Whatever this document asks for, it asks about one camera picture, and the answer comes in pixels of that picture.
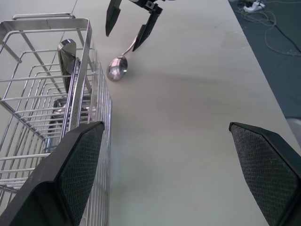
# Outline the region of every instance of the basket handle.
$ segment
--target basket handle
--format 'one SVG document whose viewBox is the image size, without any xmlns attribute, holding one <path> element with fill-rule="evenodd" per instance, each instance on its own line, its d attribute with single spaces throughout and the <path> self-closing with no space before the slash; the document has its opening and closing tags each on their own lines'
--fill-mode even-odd
<svg viewBox="0 0 301 226">
<path fill-rule="evenodd" d="M 19 14 L 19 15 L 14 15 L 12 17 L 12 20 L 56 18 L 56 17 L 68 17 L 68 18 L 75 19 L 75 15 L 73 15 L 72 13 L 40 13 L 40 14 Z"/>
</svg>

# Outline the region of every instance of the white table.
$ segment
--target white table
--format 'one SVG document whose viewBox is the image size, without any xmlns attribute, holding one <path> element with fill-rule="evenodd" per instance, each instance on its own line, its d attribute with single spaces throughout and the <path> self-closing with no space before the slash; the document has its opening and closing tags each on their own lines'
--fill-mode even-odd
<svg viewBox="0 0 301 226">
<path fill-rule="evenodd" d="M 108 4 L 80 0 L 74 10 L 91 20 L 104 69 L 149 16 L 123 0 L 107 38 Z M 301 150 L 228 2 L 160 6 L 164 11 L 151 36 L 129 55 L 127 76 L 108 84 L 110 226 L 267 226 L 243 178 L 228 125 L 264 127 Z"/>
</svg>

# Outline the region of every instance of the stainless steel basket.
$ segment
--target stainless steel basket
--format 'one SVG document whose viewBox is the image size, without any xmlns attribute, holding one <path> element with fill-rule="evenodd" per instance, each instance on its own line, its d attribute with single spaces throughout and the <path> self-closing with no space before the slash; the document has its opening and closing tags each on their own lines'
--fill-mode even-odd
<svg viewBox="0 0 301 226">
<path fill-rule="evenodd" d="M 108 225 L 111 98 L 91 37 L 89 20 L 67 13 L 17 15 L 0 23 L 0 214 L 67 131 L 103 121 L 95 181 L 80 225 Z M 69 38 L 81 57 L 72 75 L 62 75 L 57 46 Z"/>
</svg>

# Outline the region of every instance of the spoon bowl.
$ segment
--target spoon bowl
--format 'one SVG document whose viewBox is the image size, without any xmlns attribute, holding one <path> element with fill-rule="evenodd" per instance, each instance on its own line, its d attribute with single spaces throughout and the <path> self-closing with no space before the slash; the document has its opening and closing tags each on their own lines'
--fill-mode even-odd
<svg viewBox="0 0 301 226">
<path fill-rule="evenodd" d="M 127 59 L 121 55 L 112 60 L 108 67 L 108 79 L 111 81 L 119 81 L 127 73 Z"/>
</svg>

